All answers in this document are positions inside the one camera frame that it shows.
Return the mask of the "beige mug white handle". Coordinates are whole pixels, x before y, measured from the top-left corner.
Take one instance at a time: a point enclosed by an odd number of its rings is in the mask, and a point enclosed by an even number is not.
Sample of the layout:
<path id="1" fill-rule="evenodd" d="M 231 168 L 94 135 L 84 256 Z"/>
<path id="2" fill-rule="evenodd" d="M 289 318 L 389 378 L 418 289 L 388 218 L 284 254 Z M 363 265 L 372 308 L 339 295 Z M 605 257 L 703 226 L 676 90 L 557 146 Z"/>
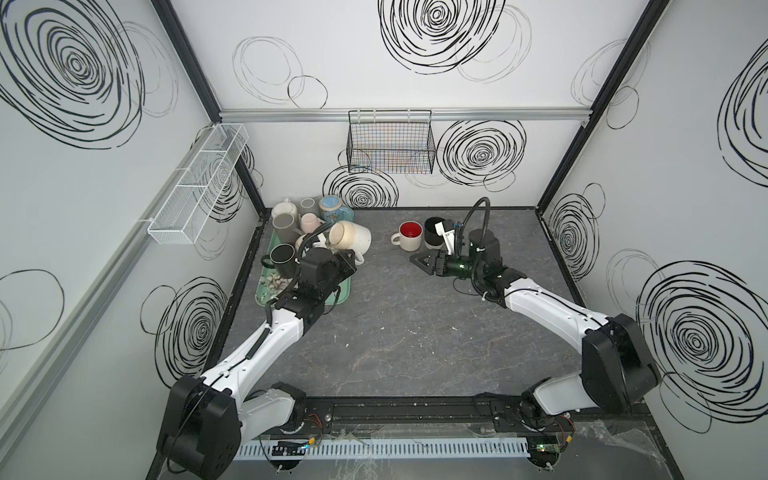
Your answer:
<path id="1" fill-rule="evenodd" d="M 365 262 L 364 255 L 370 249 L 371 243 L 371 231 L 350 221 L 338 221 L 329 230 L 328 245 L 335 250 L 352 250 L 357 266 Z"/>

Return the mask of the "white mug red inside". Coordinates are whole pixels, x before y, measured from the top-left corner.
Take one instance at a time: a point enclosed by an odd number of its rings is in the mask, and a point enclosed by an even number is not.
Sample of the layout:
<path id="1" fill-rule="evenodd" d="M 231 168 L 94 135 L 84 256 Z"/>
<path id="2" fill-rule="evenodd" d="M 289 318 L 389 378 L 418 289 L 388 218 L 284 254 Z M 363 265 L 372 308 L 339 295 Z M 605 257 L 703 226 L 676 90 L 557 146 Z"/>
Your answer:
<path id="1" fill-rule="evenodd" d="M 418 251 L 422 246 L 424 228 L 416 221 L 403 222 L 392 235 L 391 244 L 406 252 Z"/>

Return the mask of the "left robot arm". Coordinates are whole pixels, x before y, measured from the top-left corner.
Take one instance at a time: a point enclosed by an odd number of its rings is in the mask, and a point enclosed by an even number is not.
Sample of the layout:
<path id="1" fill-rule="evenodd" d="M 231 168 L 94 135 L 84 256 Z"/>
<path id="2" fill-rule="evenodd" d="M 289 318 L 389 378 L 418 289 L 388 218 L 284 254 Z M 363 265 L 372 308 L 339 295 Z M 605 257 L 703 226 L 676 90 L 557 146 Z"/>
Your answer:
<path id="1" fill-rule="evenodd" d="M 325 314 L 329 296 L 357 270 L 355 253 L 312 247 L 297 276 L 265 305 L 266 320 L 238 348 L 199 376 L 171 387 L 148 478 L 175 464 L 181 473 L 217 479 L 241 445 L 293 420 L 302 394 L 275 385 L 251 391 L 278 358 Z"/>

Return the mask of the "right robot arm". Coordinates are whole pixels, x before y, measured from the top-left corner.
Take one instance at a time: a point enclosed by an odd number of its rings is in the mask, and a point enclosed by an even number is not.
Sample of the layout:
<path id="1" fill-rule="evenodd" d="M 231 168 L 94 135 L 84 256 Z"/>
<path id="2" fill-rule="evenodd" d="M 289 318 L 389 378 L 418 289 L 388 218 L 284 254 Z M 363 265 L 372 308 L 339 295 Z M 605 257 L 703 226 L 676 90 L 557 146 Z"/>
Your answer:
<path id="1" fill-rule="evenodd" d="M 580 371 L 544 379 L 521 395 L 517 416 L 530 430 L 540 431 L 555 417 L 575 410 L 629 413 L 661 383 L 635 319 L 579 306 L 504 265 L 492 233 L 472 231 L 466 256 L 452 248 L 415 253 L 410 260 L 429 275 L 472 281 L 482 300 L 528 317 L 580 354 Z"/>

